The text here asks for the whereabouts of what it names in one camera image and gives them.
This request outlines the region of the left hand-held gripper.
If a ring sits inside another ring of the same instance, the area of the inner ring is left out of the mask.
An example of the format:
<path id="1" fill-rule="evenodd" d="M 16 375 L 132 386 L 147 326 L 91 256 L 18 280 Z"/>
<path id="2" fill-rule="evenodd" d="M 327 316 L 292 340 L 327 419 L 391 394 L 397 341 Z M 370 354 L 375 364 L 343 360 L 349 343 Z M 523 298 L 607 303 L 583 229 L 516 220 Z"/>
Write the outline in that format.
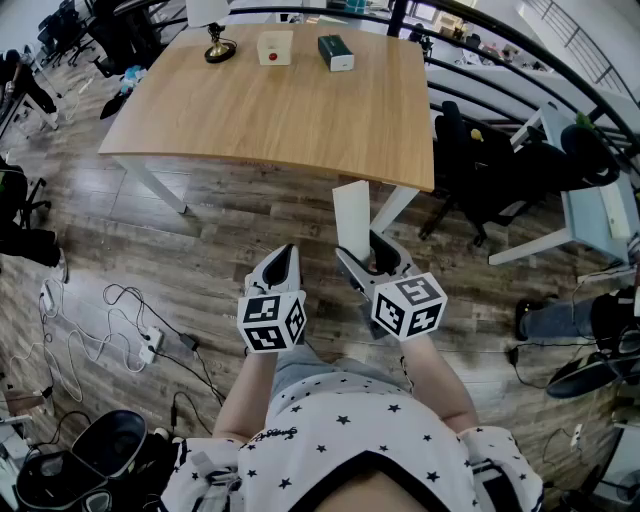
<path id="1" fill-rule="evenodd" d="M 272 251 L 247 275 L 247 287 L 299 289 L 299 250 L 287 244 Z M 251 353 L 293 350 L 303 343 L 306 292 L 297 290 L 241 297 L 237 328 Z"/>

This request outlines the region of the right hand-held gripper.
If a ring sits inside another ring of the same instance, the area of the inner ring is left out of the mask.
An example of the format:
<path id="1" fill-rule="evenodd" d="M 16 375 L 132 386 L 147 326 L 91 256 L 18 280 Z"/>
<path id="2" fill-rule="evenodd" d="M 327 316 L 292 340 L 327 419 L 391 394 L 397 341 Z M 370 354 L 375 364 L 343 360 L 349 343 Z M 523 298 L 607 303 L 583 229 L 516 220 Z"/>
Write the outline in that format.
<path id="1" fill-rule="evenodd" d="M 338 267 L 361 292 L 366 325 L 374 339 L 391 336 L 404 342 L 438 328 L 448 297 L 430 272 L 414 268 L 409 252 L 381 232 L 369 231 L 373 275 L 347 249 L 338 246 Z"/>

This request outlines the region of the white rectangular block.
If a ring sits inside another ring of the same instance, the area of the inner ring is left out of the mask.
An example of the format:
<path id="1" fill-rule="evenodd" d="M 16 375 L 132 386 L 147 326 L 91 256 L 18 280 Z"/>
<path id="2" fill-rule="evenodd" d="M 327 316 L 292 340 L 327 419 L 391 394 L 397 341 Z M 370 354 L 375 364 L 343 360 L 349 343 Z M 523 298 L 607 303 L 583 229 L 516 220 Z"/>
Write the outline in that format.
<path id="1" fill-rule="evenodd" d="M 338 245 L 364 262 L 370 255 L 369 182 L 355 181 L 332 193 Z"/>

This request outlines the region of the person's left forearm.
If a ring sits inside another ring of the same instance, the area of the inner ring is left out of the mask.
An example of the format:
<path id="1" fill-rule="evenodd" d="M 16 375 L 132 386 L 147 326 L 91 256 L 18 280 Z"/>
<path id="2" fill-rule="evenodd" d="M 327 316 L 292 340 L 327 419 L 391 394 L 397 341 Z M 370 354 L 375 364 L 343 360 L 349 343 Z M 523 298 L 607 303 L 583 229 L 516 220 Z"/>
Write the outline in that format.
<path id="1" fill-rule="evenodd" d="M 247 442 L 265 425 L 278 355 L 249 353 L 218 414 L 213 438 Z"/>

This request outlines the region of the black open equipment case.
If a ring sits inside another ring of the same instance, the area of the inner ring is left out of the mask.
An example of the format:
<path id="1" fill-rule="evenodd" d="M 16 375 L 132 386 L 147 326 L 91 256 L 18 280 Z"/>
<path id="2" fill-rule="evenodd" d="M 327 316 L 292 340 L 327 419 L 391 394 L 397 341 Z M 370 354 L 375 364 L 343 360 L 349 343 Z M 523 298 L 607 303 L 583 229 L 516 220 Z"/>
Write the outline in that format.
<path id="1" fill-rule="evenodd" d="M 145 419 L 114 410 L 68 450 L 30 455 L 13 485 L 19 512 L 116 512 L 116 491 L 132 475 L 147 438 Z"/>

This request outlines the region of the white table leg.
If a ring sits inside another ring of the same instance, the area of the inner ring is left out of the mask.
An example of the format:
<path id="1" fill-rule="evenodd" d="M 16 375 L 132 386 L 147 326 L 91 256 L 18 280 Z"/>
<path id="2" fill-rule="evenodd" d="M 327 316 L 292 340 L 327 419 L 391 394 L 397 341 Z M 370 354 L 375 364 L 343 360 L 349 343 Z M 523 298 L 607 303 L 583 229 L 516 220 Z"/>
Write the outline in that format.
<path id="1" fill-rule="evenodd" d="M 113 159 L 177 213 L 184 214 L 186 212 L 187 205 L 155 177 L 146 166 L 144 157 L 116 155 L 113 156 Z"/>
<path id="2" fill-rule="evenodd" d="M 371 222 L 370 229 L 376 232 L 383 232 L 395 221 L 418 193 L 418 189 L 401 185 L 396 186 Z"/>

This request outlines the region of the person's denim shorts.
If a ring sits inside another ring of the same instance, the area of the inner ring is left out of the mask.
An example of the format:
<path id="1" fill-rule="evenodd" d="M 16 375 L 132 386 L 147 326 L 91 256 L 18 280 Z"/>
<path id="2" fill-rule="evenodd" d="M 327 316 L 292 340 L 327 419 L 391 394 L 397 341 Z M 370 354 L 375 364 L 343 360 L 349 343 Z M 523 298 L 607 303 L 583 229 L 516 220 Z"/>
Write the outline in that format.
<path id="1" fill-rule="evenodd" d="M 300 345 L 291 351 L 278 354 L 271 400 L 274 400 L 279 393 L 291 385 L 306 378 L 339 372 L 357 374 L 393 386 L 400 386 L 393 377 L 353 358 L 342 357 L 334 363 L 327 363 L 322 361 L 310 346 Z"/>

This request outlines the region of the person's star-print white shirt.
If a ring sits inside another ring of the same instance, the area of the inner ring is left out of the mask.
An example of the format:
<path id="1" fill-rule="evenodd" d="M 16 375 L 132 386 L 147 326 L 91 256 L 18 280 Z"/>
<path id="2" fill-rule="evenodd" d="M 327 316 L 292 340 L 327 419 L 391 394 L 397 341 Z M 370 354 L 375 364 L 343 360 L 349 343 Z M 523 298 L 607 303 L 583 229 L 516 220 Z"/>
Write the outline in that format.
<path id="1" fill-rule="evenodd" d="M 182 442 L 159 508 L 313 512 L 367 470 L 387 475 L 428 512 L 539 512 L 544 497 L 508 430 L 455 432 L 399 388 L 339 372 L 286 388 L 247 442 Z"/>

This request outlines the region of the dark green tissue box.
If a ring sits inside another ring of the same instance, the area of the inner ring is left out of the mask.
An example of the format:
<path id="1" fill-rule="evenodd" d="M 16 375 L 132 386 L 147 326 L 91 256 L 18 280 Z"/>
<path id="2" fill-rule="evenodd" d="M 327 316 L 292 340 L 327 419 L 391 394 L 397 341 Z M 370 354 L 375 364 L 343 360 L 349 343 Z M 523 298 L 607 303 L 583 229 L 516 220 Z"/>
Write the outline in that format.
<path id="1" fill-rule="evenodd" d="M 354 54 L 340 35 L 320 36 L 318 51 L 330 72 L 351 71 L 354 68 Z"/>

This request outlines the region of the white office desk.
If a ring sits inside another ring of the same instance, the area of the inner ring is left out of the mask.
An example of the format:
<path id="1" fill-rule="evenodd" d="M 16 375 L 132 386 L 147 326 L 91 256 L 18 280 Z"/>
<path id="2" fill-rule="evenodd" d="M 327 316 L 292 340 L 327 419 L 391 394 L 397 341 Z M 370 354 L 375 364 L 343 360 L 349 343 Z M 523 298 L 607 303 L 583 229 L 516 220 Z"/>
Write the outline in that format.
<path id="1" fill-rule="evenodd" d="M 0 104 L 0 140 L 9 129 L 14 129 L 25 139 L 29 138 L 30 134 L 18 120 L 20 114 L 25 112 L 34 112 L 41 124 L 49 126 L 52 130 L 59 127 L 57 117 L 46 113 L 27 93 L 12 98 L 5 96 Z"/>
<path id="2" fill-rule="evenodd" d="M 614 260 L 628 263 L 628 243 L 640 232 L 635 196 L 629 175 L 604 187 L 561 194 L 563 228 L 525 244 L 489 256 L 488 263 L 500 265 L 559 247 L 569 242 L 584 244 Z"/>

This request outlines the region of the white box with red button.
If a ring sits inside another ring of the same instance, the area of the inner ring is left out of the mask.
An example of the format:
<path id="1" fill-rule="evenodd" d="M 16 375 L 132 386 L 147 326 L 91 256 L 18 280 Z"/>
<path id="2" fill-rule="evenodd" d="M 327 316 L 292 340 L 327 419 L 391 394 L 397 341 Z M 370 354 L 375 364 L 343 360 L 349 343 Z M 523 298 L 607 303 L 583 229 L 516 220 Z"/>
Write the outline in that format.
<path id="1" fill-rule="evenodd" d="M 257 41 L 259 63 L 262 66 L 288 66 L 292 60 L 292 30 L 264 31 Z"/>

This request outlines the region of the black fabric item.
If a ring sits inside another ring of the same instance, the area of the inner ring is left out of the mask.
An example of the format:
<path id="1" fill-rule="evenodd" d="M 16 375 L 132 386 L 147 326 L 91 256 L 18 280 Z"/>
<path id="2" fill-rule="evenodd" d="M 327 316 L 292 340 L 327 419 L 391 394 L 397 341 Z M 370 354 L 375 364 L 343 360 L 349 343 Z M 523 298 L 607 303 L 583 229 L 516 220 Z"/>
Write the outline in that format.
<path id="1" fill-rule="evenodd" d="M 107 119 L 115 114 L 117 114 L 123 105 L 126 103 L 128 98 L 130 97 L 130 93 L 122 93 L 118 92 L 112 99 L 107 101 L 103 107 L 103 110 L 100 114 L 100 119 Z"/>

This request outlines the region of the light blue plastic bag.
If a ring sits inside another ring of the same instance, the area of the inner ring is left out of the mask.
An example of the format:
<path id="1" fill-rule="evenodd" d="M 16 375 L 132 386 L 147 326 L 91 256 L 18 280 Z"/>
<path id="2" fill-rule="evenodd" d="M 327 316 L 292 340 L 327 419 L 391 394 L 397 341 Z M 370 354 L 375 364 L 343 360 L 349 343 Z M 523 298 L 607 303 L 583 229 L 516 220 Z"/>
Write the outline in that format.
<path id="1" fill-rule="evenodd" d="M 130 95 L 146 74 L 147 70 L 139 65 L 129 67 L 120 79 L 120 93 Z"/>

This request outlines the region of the black metal railing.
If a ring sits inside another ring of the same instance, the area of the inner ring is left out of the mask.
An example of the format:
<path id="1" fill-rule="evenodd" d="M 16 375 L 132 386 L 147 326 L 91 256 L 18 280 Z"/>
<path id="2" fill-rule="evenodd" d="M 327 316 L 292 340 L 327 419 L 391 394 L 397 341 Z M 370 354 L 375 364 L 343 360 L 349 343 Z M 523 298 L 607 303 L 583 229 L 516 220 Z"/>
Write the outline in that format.
<path id="1" fill-rule="evenodd" d="M 640 176 L 640 169 L 631 161 L 631 159 L 640 154 L 640 138 L 623 120 L 623 118 L 614 110 L 614 108 L 598 93 L 595 88 L 586 82 L 581 76 L 573 71 L 568 65 L 559 58 L 552 55 L 542 46 L 536 44 L 532 39 L 526 37 L 519 31 L 511 28 L 507 24 L 486 15 L 474 8 L 465 7 L 454 0 L 395 0 L 391 16 L 389 18 L 379 17 L 355 12 L 347 12 L 344 10 L 315 8 L 304 6 L 251 6 L 233 8 L 230 13 L 232 15 L 248 15 L 263 13 L 295 13 L 295 14 L 313 14 L 313 15 L 329 15 L 337 18 L 354 19 L 359 21 L 369 21 L 382 24 L 387 27 L 387 35 L 390 37 L 398 37 L 402 29 L 414 30 L 418 33 L 441 39 L 450 44 L 456 44 L 463 49 L 470 47 L 461 42 L 457 42 L 452 38 L 445 37 L 435 31 L 429 29 L 419 29 L 405 21 L 406 6 L 409 1 L 418 4 L 432 6 L 438 10 L 445 11 L 449 14 L 457 15 L 474 25 L 484 28 L 493 34 L 506 39 L 508 42 L 518 46 L 522 50 L 531 54 L 544 65 L 556 71 L 561 77 L 566 79 L 572 86 L 578 89 L 593 104 L 594 109 L 588 113 L 591 123 L 595 123 L 602 116 L 608 117 L 624 135 L 629 142 L 629 146 L 619 151 L 620 156 L 636 175 Z"/>

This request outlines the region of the brass base table lamp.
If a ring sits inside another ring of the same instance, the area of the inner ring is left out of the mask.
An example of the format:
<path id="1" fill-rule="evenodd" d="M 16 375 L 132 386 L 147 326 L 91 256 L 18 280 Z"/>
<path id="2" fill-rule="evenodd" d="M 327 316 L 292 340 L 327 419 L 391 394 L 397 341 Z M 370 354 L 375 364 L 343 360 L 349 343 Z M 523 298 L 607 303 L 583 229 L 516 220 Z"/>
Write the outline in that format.
<path id="1" fill-rule="evenodd" d="M 205 51 L 207 63 L 217 64 L 232 58 L 237 45 L 221 37 L 225 27 L 219 23 L 231 13 L 228 0 L 185 0 L 187 23 L 191 28 L 206 27 L 211 46 Z"/>

